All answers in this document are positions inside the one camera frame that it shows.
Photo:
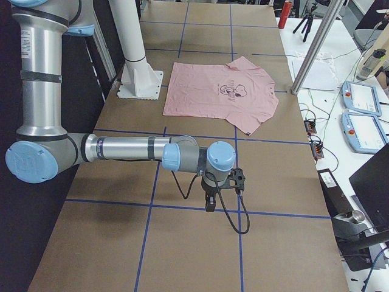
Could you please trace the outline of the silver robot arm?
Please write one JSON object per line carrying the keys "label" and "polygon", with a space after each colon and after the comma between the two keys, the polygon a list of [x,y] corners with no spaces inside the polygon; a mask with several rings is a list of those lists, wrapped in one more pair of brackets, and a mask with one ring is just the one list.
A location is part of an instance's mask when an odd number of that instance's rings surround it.
{"label": "silver robot arm", "polygon": [[94,33],[92,1],[12,1],[21,28],[23,124],[5,154],[21,181],[42,183],[74,165],[95,160],[158,161],[172,173],[201,178],[205,209],[214,211],[224,189],[241,193],[244,175],[234,168],[233,147],[201,147],[191,136],[98,137],[70,133],[61,124],[62,36]]}

